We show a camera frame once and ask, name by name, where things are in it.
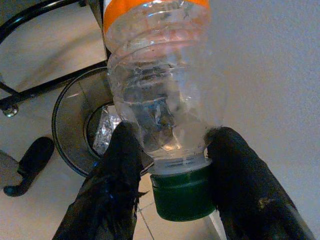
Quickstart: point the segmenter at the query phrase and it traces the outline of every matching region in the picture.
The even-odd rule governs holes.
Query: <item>wall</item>
[[[212,0],[224,124],[264,159],[320,238],[320,2]]]

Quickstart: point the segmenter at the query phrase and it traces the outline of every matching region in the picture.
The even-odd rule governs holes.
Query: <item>crumpled foil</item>
[[[102,157],[111,140],[112,133],[121,122],[114,105],[105,105],[102,107],[99,125],[97,127],[92,148]]]

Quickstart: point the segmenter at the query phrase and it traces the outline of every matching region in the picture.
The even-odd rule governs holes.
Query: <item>plastic bottle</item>
[[[149,172],[159,215],[198,219],[214,210],[205,135],[222,124],[226,105],[225,83],[214,68],[210,6],[207,0],[130,2],[125,10],[117,0],[105,3],[113,101],[154,159]]]

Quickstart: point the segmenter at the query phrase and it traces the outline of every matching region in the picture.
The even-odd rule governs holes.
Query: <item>orange label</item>
[[[155,2],[164,2],[169,0],[155,0]],[[140,4],[150,3],[152,0],[104,0],[103,31],[106,33],[110,25],[121,15],[127,13],[130,9]],[[188,0],[194,4],[209,7],[209,0]]]

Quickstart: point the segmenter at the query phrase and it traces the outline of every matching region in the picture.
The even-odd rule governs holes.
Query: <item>green bottle cap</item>
[[[185,222],[215,210],[209,183],[210,166],[175,175],[151,175],[156,211],[165,220]]]

